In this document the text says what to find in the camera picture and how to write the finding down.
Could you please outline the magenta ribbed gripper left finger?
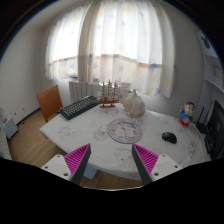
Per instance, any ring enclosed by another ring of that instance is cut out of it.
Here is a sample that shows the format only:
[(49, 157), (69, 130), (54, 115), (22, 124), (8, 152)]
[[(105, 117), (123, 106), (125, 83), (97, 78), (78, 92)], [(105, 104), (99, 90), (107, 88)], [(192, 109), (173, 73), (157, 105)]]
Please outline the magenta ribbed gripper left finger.
[(55, 155), (42, 166), (42, 169), (79, 185), (90, 155), (91, 145), (86, 144), (65, 156), (60, 154)]

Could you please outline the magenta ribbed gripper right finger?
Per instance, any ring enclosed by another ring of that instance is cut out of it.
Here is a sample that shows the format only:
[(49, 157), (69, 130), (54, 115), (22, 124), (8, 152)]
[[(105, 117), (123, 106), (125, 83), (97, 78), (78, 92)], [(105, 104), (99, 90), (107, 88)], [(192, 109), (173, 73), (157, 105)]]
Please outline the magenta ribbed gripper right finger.
[(132, 155), (144, 185), (182, 169), (168, 155), (157, 155), (137, 144), (132, 145)]

